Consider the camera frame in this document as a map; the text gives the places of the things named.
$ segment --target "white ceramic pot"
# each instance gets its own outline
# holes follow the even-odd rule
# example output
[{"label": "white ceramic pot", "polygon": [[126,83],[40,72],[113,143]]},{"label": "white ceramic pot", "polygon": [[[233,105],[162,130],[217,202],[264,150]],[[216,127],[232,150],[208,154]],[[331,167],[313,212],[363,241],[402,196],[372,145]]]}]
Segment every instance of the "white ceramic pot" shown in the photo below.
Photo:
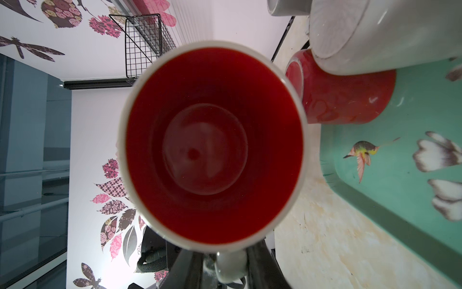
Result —
[{"label": "white ceramic pot", "polygon": [[309,15],[311,0],[267,0],[267,6],[273,16]]},{"label": "white ceramic pot", "polygon": [[313,0],[316,63],[337,75],[401,68],[462,55],[460,0]]}]

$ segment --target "black wire rack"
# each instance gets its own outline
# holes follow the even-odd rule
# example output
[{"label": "black wire rack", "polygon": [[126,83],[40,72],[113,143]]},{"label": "black wire rack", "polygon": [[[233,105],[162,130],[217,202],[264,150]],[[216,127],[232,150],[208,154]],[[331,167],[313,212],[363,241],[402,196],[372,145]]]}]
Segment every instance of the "black wire rack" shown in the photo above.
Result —
[{"label": "black wire rack", "polygon": [[123,22],[125,29],[125,67],[130,83],[134,81],[165,52],[176,48],[160,14],[125,16],[111,14],[115,22]]}]

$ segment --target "wall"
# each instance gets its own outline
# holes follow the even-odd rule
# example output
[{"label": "wall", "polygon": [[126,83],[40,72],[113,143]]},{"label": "wall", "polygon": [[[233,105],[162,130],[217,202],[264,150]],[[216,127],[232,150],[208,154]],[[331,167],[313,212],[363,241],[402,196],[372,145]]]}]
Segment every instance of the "wall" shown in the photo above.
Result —
[{"label": "wall", "polygon": [[[125,198],[125,190],[115,193],[110,188],[103,190],[97,186],[120,177],[117,169],[115,176],[105,176],[102,166],[117,158],[118,122],[130,91],[131,88],[113,88],[78,90],[72,94],[68,288],[77,288],[73,281],[85,277],[82,263],[109,289],[125,289],[131,282],[146,288],[155,280],[154,273],[135,273],[145,225],[140,223],[133,204]],[[113,221],[109,221],[111,227],[122,229],[106,234],[109,218]]]},{"label": "wall", "polygon": [[213,2],[213,38],[248,46],[271,59],[290,16],[269,15],[265,0]]},{"label": "wall", "polygon": [[[78,3],[77,0],[0,1],[0,40],[9,43],[0,47],[0,53],[62,80],[124,77],[124,34],[118,28],[109,30],[100,18],[109,15],[113,5],[107,0],[82,0],[84,9]],[[77,26],[71,25],[64,13],[72,16]],[[24,58],[21,58],[15,45],[10,44],[12,37],[20,43],[40,47],[35,46],[31,52],[22,46]]]}]

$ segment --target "marble countertop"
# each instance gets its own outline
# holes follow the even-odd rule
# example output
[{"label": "marble countertop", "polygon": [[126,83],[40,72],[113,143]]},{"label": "marble countertop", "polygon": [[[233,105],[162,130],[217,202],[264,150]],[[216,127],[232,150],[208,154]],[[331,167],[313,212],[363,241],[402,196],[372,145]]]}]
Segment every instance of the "marble countertop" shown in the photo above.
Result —
[{"label": "marble countertop", "polygon": [[[274,60],[282,71],[308,40],[307,27],[307,16],[295,17]],[[457,288],[330,189],[319,162],[320,135],[319,124],[309,125],[305,184],[274,230],[276,258],[291,286]]]}]

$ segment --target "patterned leaf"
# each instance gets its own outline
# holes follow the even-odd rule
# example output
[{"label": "patterned leaf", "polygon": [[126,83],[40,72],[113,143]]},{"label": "patterned leaf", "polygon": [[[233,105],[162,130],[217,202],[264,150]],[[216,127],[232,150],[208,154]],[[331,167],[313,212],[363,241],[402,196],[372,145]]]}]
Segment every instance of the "patterned leaf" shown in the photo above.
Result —
[{"label": "patterned leaf", "polygon": [[167,273],[168,271],[166,270],[157,271],[155,273],[156,282],[159,282],[160,280],[164,279],[165,276],[167,276]]},{"label": "patterned leaf", "polygon": [[101,204],[101,203],[107,202],[110,199],[111,199],[111,197],[109,197],[106,194],[99,194],[91,201],[94,202],[95,204]]},{"label": "patterned leaf", "polygon": [[104,246],[109,243],[109,241],[114,237],[116,232],[116,225],[117,225],[117,217],[110,217],[109,219],[104,222],[103,226],[101,227],[101,250],[104,249]]},{"label": "patterned leaf", "polygon": [[113,215],[122,212],[122,210],[125,208],[128,207],[122,201],[115,200],[106,203],[98,212],[101,212],[105,215]]},{"label": "patterned leaf", "polygon": [[146,225],[146,222],[144,222],[141,216],[138,216],[138,224],[140,225],[140,231],[143,228],[143,226]]},{"label": "patterned leaf", "polygon": [[125,238],[123,238],[123,243],[122,243],[122,252],[123,252],[123,256],[125,257],[125,261],[127,262],[127,264],[128,264],[128,260],[130,259],[130,256],[133,254],[133,252],[136,249],[137,241],[138,240],[136,238],[135,227],[131,226],[130,229],[128,229],[127,234],[125,235]]},{"label": "patterned leaf", "polygon": [[101,190],[103,190],[103,192],[107,193],[107,190],[112,187],[112,186],[115,186],[116,184],[122,184],[122,178],[115,178],[115,179],[112,179],[110,180],[109,182],[107,183],[104,183],[104,184],[95,184],[98,188],[100,188]]},{"label": "patterned leaf", "polygon": [[19,0],[0,0],[0,5],[3,5],[6,8],[13,10],[16,13],[24,15],[25,17],[38,21],[37,19],[27,14],[26,11],[24,11]]},{"label": "patterned leaf", "polygon": [[119,254],[121,247],[122,247],[122,234],[118,234],[114,238],[114,240],[112,240],[111,247],[109,248],[109,251],[111,252],[111,257],[113,260]]},{"label": "patterned leaf", "polygon": [[175,27],[176,25],[176,18],[168,13],[160,12],[160,19],[167,26]]},{"label": "patterned leaf", "polygon": [[[122,15],[122,13],[114,6],[108,6],[109,8],[109,14],[115,14],[115,15]],[[112,16],[112,18],[114,18],[115,21],[119,22],[120,24],[122,25],[125,25],[125,20],[127,18],[123,17],[123,16]]]},{"label": "patterned leaf", "polygon": [[122,214],[122,217],[120,217],[119,219],[119,229],[117,231],[123,231],[126,228],[128,228],[128,226],[130,226],[133,220],[135,219],[135,213],[136,213],[135,209],[126,210]]},{"label": "patterned leaf", "polygon": [[90,280],[85,279],[85,278],[75,279],[73,282],[74,282],[75,286],[77,286],[77,287],[87,287],[87,286],[91,285]]},{"label": "patterned leaf", "polygon": [[82,267],[82,273],[85,275],[85,277],[87,277],[90,282],[95,282],[95,275],[93,274],[93,270],[90,268],[90,266],[85,263],[80,264],[80,266]]}]

